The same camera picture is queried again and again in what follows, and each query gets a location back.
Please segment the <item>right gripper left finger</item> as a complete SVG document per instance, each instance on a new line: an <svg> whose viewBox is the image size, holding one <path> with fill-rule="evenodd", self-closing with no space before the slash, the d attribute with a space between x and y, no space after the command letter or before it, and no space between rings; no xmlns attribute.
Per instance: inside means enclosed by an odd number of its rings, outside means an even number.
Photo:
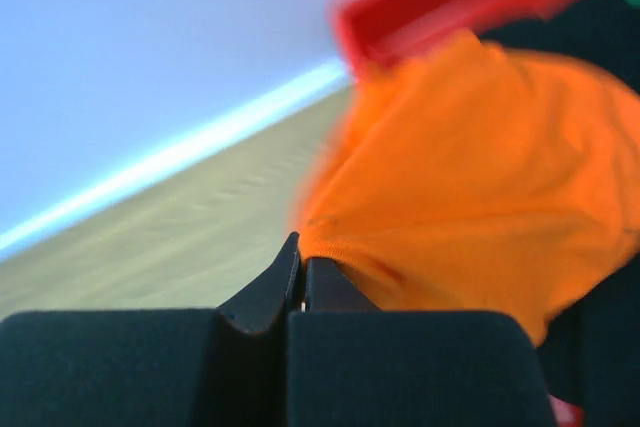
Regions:
<svg viewBox="0 0 640 427"><path fill-rule="evenodd" d="M272 263L255 279L218 307L238 331L263 333L299 304L299 234L292 232Z"/></svg>

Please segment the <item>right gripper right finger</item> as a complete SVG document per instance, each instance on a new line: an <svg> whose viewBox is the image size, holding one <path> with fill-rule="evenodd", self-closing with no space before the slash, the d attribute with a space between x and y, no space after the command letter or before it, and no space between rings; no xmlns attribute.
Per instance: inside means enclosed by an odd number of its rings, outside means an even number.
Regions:
<svg viewBox="0 0 640 427"><path fill-rule="evenodd" d="M328 258L311 258L306 267L307 312L377 312L372 303Z"/></svg>

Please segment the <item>orange t shirt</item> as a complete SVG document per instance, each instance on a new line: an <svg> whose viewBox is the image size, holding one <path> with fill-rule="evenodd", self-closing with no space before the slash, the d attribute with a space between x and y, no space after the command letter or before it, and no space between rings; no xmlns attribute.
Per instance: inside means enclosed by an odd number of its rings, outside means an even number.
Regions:
<svg viewBox="0 0 640 427"><path fill-rule="evenodd" d="M571 80L466 30L371 75L296 210L302 257L385 310L544 306L547 265L584 227L554 196L580 164L557 135Z"/></svg>

